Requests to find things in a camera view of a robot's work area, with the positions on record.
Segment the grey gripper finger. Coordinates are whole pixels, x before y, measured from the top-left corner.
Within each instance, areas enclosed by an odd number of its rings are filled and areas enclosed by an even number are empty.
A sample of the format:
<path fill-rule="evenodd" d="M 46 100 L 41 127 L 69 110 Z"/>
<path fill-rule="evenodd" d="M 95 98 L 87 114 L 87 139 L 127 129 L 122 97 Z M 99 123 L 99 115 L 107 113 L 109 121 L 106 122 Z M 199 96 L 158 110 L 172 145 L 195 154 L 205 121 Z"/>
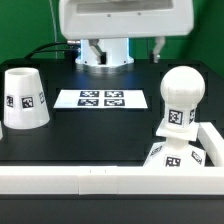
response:
<path fill-rule="evenodd" d="M 155 38 L 155 46 L 153 48 L 153 62 L 158 63 L 160 60 L 160 52 L 166 43 L 166 38 L 164 36 L 159 36 Z"/>
<path fill-rule="evenodd" d="M 90 39 L 89 46 L 90 46 L 90 49 L 95 54 L 94 63 L 97 65 L 105 65 L 107 62 L 107 53 L 101 50 L 99 46 L 99 40 Z"/>

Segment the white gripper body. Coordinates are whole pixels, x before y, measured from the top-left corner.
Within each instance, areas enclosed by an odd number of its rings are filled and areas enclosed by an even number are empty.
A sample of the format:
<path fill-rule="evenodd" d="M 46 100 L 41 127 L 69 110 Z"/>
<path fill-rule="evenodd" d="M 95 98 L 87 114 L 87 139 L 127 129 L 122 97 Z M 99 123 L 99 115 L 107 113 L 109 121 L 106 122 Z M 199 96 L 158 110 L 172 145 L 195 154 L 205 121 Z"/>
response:
<path fill-rule="evenodd" d="M 194 26 L 192 0 L 59 0 L 67 40 L 187 35 Z"/>

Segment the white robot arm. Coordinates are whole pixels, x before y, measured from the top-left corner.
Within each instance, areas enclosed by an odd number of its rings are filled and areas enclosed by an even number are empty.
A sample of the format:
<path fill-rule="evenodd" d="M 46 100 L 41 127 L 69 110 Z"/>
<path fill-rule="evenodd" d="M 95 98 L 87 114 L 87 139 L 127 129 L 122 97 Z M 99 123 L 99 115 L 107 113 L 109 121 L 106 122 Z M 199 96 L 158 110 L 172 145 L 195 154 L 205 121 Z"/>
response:
<path fill-rule="evenodd" d="M 193 1 L 59 0 L 59 24 L 68 42 L 81 42 L 78 69 L 116 73 L 134 63 L 131 38 L 153 37 L 152 59 L 158 62 L 168 36 L 189 34 Z"/>

